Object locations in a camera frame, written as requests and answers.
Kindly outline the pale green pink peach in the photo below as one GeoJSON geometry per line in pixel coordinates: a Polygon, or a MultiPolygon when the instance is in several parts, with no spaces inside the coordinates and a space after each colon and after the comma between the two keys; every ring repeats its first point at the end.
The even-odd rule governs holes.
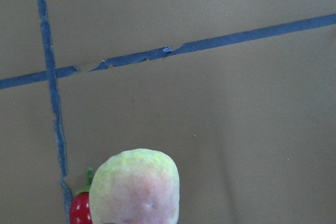
{"type": "Polygon", "coordinates": [[[124,151],[95,172],[89,206],[93,223],[177,223],[177,166],[160,151],[124,151]]]}

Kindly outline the red chili pepper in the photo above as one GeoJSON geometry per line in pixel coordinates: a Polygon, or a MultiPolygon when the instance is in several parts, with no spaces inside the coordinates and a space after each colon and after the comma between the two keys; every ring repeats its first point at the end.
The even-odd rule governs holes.
{"type": "Polygon", "coordinates": [[[69,209],[69,223],[93,224],[90,207],[89,191],[93,179],[93,170],[91,167],[86,170],[85,185],[76,192],[69,209]]]}

